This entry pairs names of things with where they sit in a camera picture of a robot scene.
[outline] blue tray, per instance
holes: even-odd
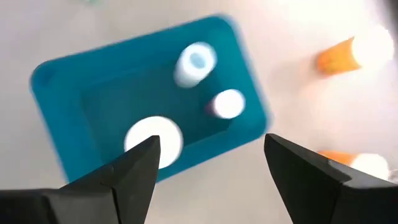
[[[214,47],[218,63],[199,85],[175,85],[181,51],[194,42]],[[158,180],[261,136],[266,116],[231,26],[220,17],[144,35],[39,65],[31,85],[69,181],[124,152],[124,137],[140,119],[176,122],[184,148]],[[235,119],[204,112],[217,93],[234,88],[246,97]]]

